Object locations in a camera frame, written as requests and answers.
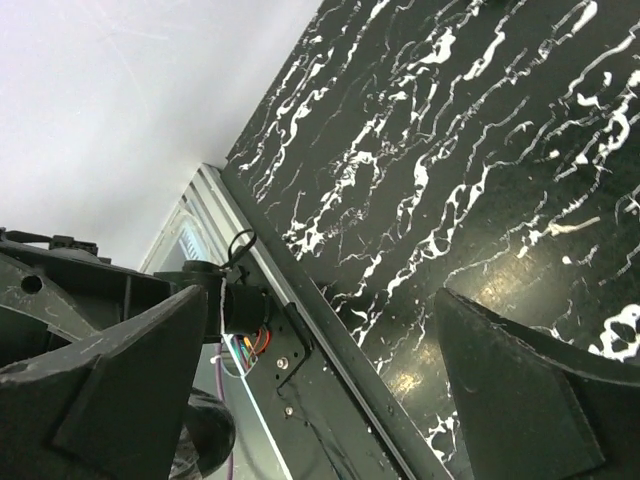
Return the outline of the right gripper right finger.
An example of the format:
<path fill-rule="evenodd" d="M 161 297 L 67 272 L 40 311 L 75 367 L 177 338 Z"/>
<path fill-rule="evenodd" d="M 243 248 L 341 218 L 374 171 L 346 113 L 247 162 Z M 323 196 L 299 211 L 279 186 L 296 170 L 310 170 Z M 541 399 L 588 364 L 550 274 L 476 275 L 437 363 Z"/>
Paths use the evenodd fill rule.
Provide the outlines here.
<path fill-rule="evenodd" d="M 563 343 L 447 288 L 434 308 L 475 478 L 638 478 L 638 366 Z"/>

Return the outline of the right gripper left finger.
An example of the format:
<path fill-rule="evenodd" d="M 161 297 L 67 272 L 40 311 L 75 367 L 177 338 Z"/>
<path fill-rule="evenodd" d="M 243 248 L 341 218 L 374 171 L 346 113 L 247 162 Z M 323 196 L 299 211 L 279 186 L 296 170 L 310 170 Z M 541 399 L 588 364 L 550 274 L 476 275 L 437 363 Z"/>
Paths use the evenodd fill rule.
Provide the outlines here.
<path fill-rule="evenodd" d="M 189 287 L 146 312 L 1 371 L 4 479 L 165 479 L 206 323 Z"/>

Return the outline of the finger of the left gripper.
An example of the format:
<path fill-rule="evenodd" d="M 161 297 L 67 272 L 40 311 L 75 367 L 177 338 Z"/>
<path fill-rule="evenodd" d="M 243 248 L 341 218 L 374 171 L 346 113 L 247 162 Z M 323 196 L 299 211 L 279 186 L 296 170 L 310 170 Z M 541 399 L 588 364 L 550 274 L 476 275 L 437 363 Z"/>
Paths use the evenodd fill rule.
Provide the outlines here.
<path fill-rule="evenodd" d="M 95 243 L 1 229 L 1 365 L 84 340 L 172 295 L 157 277 L 118 267 Z"/>

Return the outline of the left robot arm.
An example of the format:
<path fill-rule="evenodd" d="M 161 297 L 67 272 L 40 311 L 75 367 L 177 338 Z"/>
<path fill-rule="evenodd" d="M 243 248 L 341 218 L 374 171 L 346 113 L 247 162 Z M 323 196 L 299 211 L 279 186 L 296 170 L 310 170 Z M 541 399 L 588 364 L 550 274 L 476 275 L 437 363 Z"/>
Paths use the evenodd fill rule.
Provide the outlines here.
<path fill-rule="evenodd" d="M 259 333 L 269 320 L 264 289 L 246 283 L 242 246 L 223 265 L 187 260 L 152 275 L 112 265 L 92 242 L 70 236 L 1 231 L 1 364 L 84 340 L 123 323 L 190 286 L 206 294 L 204 341 Z"/>

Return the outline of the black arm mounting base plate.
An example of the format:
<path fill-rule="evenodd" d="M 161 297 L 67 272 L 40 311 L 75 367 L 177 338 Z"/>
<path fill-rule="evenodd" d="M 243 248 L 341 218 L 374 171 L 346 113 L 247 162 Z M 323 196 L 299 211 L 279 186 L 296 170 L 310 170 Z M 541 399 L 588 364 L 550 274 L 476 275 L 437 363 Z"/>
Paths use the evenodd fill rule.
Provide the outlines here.
<path fill-rule="evenodd" d="M 293 479 L 447 479 L 319 290 L 256 243 L 241 264 L 268 293 L 270 341 L 246 382 Z"/>

